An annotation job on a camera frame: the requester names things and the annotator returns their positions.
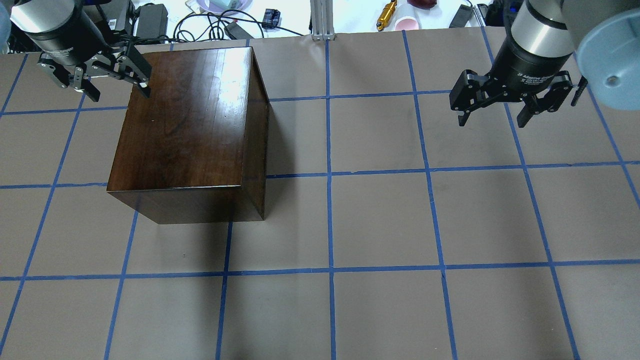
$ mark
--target dark wooden box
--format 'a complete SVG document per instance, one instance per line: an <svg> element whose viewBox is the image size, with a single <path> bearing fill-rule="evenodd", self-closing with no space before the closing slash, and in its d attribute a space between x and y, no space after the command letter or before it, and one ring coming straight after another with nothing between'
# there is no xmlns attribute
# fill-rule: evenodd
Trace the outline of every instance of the dark wooden box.
<svg viewBox="0 0 640 360"><path fill-rule="evenodd" d="M146 54L107 192L158 224L264 219L269 100L249 47Z"/></svg>

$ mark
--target blue tape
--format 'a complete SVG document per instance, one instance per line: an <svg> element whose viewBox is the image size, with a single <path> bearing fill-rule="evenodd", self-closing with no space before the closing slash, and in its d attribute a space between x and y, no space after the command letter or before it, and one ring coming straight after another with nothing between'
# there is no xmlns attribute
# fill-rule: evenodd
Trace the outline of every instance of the blue tape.
<svg viewBox="0 0 640 360"><path fill-rule="evenodd" d="M229 222L227 226L227 245L225 247L225 267L224 276L222 278L222 291L220 295L220 313L218 317L218 339L216 342L216 360L220 360L222 354L222 334L225 323L225 306L227 304L227 282L229 273L229 260L231 256L231 238L233 235L234 223Z"/></svg>
<svg viewBox="0 0 640 360"><path fill-rule="evenodd" d="M111 313L111 323L109 325L109 334L107 336L107 345L104 349L104 360L109 359L109 353L111 352L111 341L113 340L113 330L116 327L116 319L118 318L118 309L120 308L120 298L122 297L122 288L124 287L125 275L127 273L127 266L129 265L129 255L131 255L131 245L133 244L133 236L136 233L136 225L138 223L138 212L134 211L133 219L131 220L131 230L129 231L129 240L127 241L127 250L124 254L124 260L122 261L122 271L118 278L118 291L116 292L116 300L113 303L113 312Z"/></svg>
<svg viewBox="0 0 640 360"><path fill-rule="evenodd" d="M105 188L107 183L86 183L86 184L58 184L57 188L86 188L89 186L100 186Z"/></svg>
<svg viewBox="0 0 640 360"><path fill-rule="evenodd" d="M447 265L447 270L543 268L547 266L549 263L451 264Z"/></svg>
<svg viewBox="0 0 640 360"><path fill-rule="evenodd" d="M383 92L379 94L347 94L347 95L331 95L332 99L352 99L354 97L385 97L385 96L406 96L413 95L413 92Z"/></svg>
<svg viewBox="0 0 640 360"><path fill-rule="evenodd" d="M82 108L82 104L84 102L84 94L80 98L80 104L77 107L76 115L74 117L74 121L71 124L71 129L69 129L69 135L67 136L67 142L65 144L65 148L62 152L62 156L60 157L60 162L58 163L58 169L56 171L56 176L53 179L53 183L51 185L51 189L49 190L49 196L47 198L47 202L45 204L44 210L42 211L42 217L40 218L40 223L38 224L38 231L36 232L36 236L33 239L33 244L31 245L31 250L29 251L29 257L27 258L27 262L24 265L24 271L22 273L22 279L20 280L20 284L18 285L18 291L15 294L15 298L13 300L13 305L11 311L9 312L9 318L7 319L6 325L4 327L4 332L2 336L2 340L0 340L0 356L2 356L2 351L4 350L4 344L6 343L6 338L9 335L9 329L11 328L11 324L13 322L13 317L15 316L15 311L18 307L18 302L20 301L20 296L22 295L22 289L24 287L24 282L26 280L27 274L29 273L29 268L31 268L31 262L33 261L33 256L36 252L36 248L38 247L38 242L40 241L40 235L42 234L42 228L44 226L45 220L47 219L47 214L49 212L49 208L51 207L51 200L53 199L53 193L56 190L56 184L58 183L58 179L60 178L60 173L62 172L62 165L65 163L65 158L67 157L67 152L69 150L69 144L71 143L71 138L74 135L74 131L76 129L76 124L78 122L78 117L80 116L80 109Z"/></svg>
<svg viewBox="0 0 640 360"><path fill-rule="evenodd" d="M440 270L440 265L354 266L335 268L334 272L392 272Z"/></svg>
<svg viewBox="0 0 640 360"><path fill-rule="evenodd" d="M329 40L324 41L324 84L326 86L326 212L329 252L329 321L331 330L331 359L336 360L335 344L335 286L333 281L333 202L332 202L332 165L331 165L331 63Z"/></svg>
<svg viewBox="0 0 640 360"><path fill-rule="evenodd" d="M48 189L49 184L0 185L0 189Z"/></svg>
<svg viewBox="0 0 640 360"><path fill-rule="evenodd" d="M527 165L527 168L610 167L610 166L618 166L618 165L620 165L620 163L613 162L613 161L603 161L601 163Z"/></svg>
<svg viewBox="0 0 640 360"><path fill-rule="evenodd" d="M406 52L406 59L409 64L409 74L411 75L411 86L413 89L413 104L415 106L415 116L418 122L418 134L420 136L420 147L422 150L422 159L424 160L424 168L427 176L427 189L429 193L429 204L431 205L431 219L433 221L433 230L436 238L436 248L438 250L438 263L440 271L442 273L442 294L444 297L445 314L447 317L447 328L449 330L449 343L451 345L451 355L453 360L458 360L458 349L456 347L456 336L453 330L453 319L451 316L451 304L449 302L449 287L447 285L447 274L444 261L444 255L442 253L442 242L440 239L440 227L438 226L438 215L436 212L436 204L433 198L433 183L431 182L431 171L429 167L429 158L427 157L427 149L424 144L424 133L422 132L422 117L420 115L420 104L418 102L418 93L415 82L415 73L413 71L413 62L411 59L411 51L409 50L409 41L406 37L406 31L402 30L402 37L404 41L404 50Z"/></svg>
<svg viewBox="0 0 640 360"><path fill-rule="evenodd" d="M326 96L303 96L303 97L277 97L275 99L269 99L270 102L278 101L303 101L303 100L324 100Z"/></svg>
<svg viewBox="0 0 640 360"><path fill-rule="evenodd" d="M351 175L387 175L387 174L416 174L426 172L423 168L406 168L399 170L363 170L363 171L338 171L333 172L332 176L351 176Z"/></svg>
<svg viewBox="0 0 640 360"><path fill-rule="evenodd" d="M598 102L596 101L596 98L593 95L593 92L591 91L591 87L590 86L587 86L587 91L589 92L589 96L591 97L591 102L593 102L593 106L595 107L596 112L598 113L598 116L600 117L600 121L602 122L602 126L604 127L605 131L607 132L607 136L609 137L609 141L611 142L611 146L613 146L613 150L616 152L616 156L618 157L619 165L622 167L622 171L624 171L624 173L625 173L625 177L627 178L627 182L629 183L629 187L631 188L631 192L633 193L634 199L636 200L636 205L637 205L638 208L640 208L640 196L638 196L638 192L636 190L636 186L634 185L634 181L633 181L633 179L631 179L631 174L629 174L629 169L627 169L625 161L622 158L622 153L620 152L620 149L618 148L618 145L616 144L616 141L613 138L613 134L611 133L611 130L609 129L609 125L607 124L607 120L605 119L604 114L600 110L600 106L598 105Z"/></svg>
<svg viewBox="0 0 640 360"><path fill-rule="evenodd" d="M267 175L267 179L290 179L292 177L324 177L326 176L326 172L313 172L306 174L276 174L276 175Z"/></svg>
<svg viewBox="0 0 640 360"><path fill-rule="evenodd" d="M480 167L436 167L431 172L454 172L454 171L484 171L484 170L512 170L522 168L521 165L490 165Z"/></svg>
<svg viewBox="0 0 640 360"><path fill-rule="evenodd" d="M24 69L24 64L27 62L27 57L29 54L24 55L24 59L22 59L22 63L18 68L18 73L15 75L15 79L13 79L13 83L11 84L11 88L9 89L9 93L6 95L6 99L4 100L4 104L2 105L2 109L0 109L0 116L4 114L6 107L9 105L9 100L11 99L11 95L13 95L13 91L15 90L15 85L18 83L18 79L20 78L20 74L22 74L22 70Z"/></svg>
<svg viewBox="0 0 640 360"><path fill-rule="evenodd" d="M222 271L212 272L166 272L155 274L126 274L125 279L177 279L181 277L223 277Z"/></svg>
<svg viewBox="0 0 640 360"><path fill-rule="evenodd" d="M109 111L109 110L126 110L126 106L105 106L102 108L85 108L80 112L87 111ZM74 113L77 109L49 109L49 110L27 110L27 111L7 111L4 115L33 115L33 114L53 114L53 113Z"/></svg>
<svg viewBox="0 0 640 360"><path fill-rule="evenodd" d="M89 275L32 275L26 281L60 281L60 280L106 280L119 279L117 274L89 274Z"/></svg>
<svg viewBox="0 0 640 360"><path fill-rule="evenodd" d="M601 260L570 260L533 263L478 263L478 264L449 264L447 270L481 270L503 268L543 268L550 266L607 266L607 265L640 265L640 259L601 259ZM411 272L411 271L439 271L440 265L397 265L397 266L346 266L334 268L290 268L274 270L240 270L229 272L174 272L151 274L126 274L125 279L175 279L190 277L235 277L235 276L265 276L287 274L329 274L345 272ZM86 275L32 275L26 281L60 281L60 280L105 280L119 279L119 274L86 274ZM0 282L20 281L20 276L2 276Z"/></svg>
<svg viewBox="0 0 640 360"><path fill-rule="evenodd" d="M385 97L385 96L404 96L404 95L427 95L427 94L448 94L451 90L425 90L425 91L411 91L411 92L382 92L382 93L370 93L370 94L343 94L343 95L330 95L327 91L327 95L322 96L302 96L302 97L276 97L269 99L271 102L278 101L304 101L304 100L321 100L321 99L353 99L357 97Z"/></svg>
<svg viewBox="0 0 640 360"><path fill-rule="evenodd" d="M489 39L486 36L486 32L484 30L484 28L480 28L480 30L482 31L482 35L484 38L484 44L486 46L486 50L487 53L489 55L489 59L491 59L491 62L493 63L494 58L493 58L493 52L491 51L491 47L489 46ZM549 268L551 270L551 277L553 278L553 282L554 282L554 287L556 288L556 295L558 297L558 303L560 305L560 312L562 313L562 317L564 320L564 326L566 327L566 332L567 335L569 337L569 343L571 345L571 350L573 352L573 358L578 360L580 359L580 355L578 353L578 348L577 345L575 343L575 338L573 337L573 330L571 328L571 323L569 322L569 316L567 314L566 311L566 306L564 304L564 297L562 295L562 289L560 288L560 282L558 281L557 278L557 274L556 274L556 268L554 267L554 260L553 257L551 256L551 249L549 248L549 243L547 240L547 234L545 231L545 226L542 222L542 217L540 215L540 209L538 207L538 201L536 200L536 194L533 191L533 185L531 183L531 178L529 176L529 171L527 169L527 163L525 161L524 158L524 154L522 152L522 147L520 146L520 141L518 139L518 133L516 132L516 128L513 122L513 118L511 116L511 112L509 111L509 107L507 106L506 103L503 104L504 105L504 111L507 113L507 118L509 120L509 127L511 128L511 134L513 135L513 141L516 144L516 149L518 150L518 157L520 158L520 164L522 165L522 171L524 173L524 177L525 180L527 182L527 188L529 189L529 195L531 197L531 203L533 205L533 210L536 214L536 220L538 222L538 228L540 229L540 236L542 237L542 243L545 247L545 252L547 254L547 262L549 265Z"/></svg>

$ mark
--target gray plastic cap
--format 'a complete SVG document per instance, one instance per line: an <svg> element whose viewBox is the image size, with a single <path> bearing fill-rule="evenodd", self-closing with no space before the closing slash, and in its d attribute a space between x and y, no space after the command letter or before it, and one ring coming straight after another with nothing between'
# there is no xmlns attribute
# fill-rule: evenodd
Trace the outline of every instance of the gray plastic cap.
<svg viewBox="0 0 640 360"><path fill-rule="evenodd" d="M577 51L578 67L605 105L640 110L640 8L593 28Z"/></svg>

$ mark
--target brass cylinder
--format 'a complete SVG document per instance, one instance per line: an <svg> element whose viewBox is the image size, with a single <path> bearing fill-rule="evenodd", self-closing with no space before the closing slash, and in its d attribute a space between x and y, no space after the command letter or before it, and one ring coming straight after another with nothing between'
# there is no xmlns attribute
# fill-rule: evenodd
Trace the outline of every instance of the brass cylinder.
<svg viewBox="0 0 640 360"><path fill-rule="evenodd" d="M380 17L378 17L378 22L376 23L376 28L378 31L384 30L391 21L391 17L394 16L396 12L397 0L391 0L391 2L385 5L385 8L382 10Z"/></svg>

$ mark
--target metal post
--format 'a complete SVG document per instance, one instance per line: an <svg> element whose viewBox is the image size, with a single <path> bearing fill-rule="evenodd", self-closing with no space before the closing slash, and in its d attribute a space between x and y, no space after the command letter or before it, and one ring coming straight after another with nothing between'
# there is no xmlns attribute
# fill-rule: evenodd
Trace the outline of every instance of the metal post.
<svg viewBox="0 0 640 360"><path fill-rule="evenodd" d="M311 37L314 41L333 40L333 0L311 0Z"/></svg>

